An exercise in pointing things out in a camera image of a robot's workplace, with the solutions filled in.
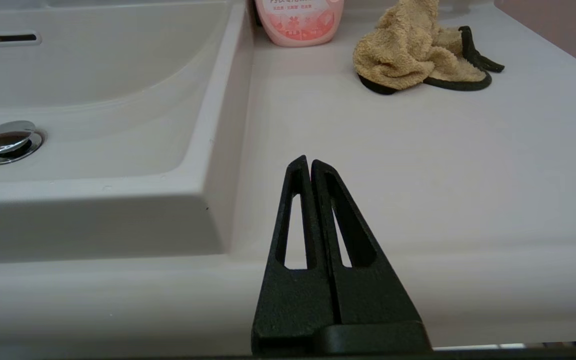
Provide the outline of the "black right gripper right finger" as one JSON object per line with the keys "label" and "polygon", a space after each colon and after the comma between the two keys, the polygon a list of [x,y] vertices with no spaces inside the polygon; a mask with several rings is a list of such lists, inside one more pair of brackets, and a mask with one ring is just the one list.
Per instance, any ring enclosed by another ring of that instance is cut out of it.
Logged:
{"label": "black right gripper right finger", "polygon": [[422,321],[338,171],[311,164],[334,315],[343,325]]}

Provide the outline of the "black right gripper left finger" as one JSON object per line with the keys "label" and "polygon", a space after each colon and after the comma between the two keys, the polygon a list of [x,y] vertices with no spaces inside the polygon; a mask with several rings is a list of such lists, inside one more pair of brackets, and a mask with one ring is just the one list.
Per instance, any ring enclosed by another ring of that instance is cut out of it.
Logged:
{"label": "black right gripper left finger", "polygon": [[[325,211],[315,170],[302,155],[286,167],[251,330],[255,356],[336,356],[339,323],[330,244],[336,225]],[[292,205],[301,204],[306,267],[287,266]]]}

